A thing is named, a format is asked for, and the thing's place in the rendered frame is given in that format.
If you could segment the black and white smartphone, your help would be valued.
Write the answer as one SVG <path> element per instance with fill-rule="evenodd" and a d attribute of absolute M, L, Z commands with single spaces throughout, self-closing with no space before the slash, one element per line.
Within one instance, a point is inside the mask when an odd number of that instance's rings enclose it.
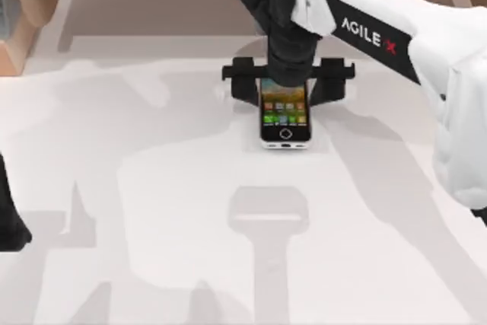
<path fill-rule="evenodd" d="M 308 147 L 310 105 L 306 84 L 283 87 L 271 78 L 259 80 L 259 138 L 268 149 Z"/>

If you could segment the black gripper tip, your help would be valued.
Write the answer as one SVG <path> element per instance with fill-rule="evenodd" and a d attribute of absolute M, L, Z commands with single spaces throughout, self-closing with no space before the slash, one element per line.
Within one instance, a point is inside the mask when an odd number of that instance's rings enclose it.
<path fill-rule="evenodd" d="M 12 199 L 5 161 L 0 153 L 0 253 L 19 252 L 32 239 Z"/>

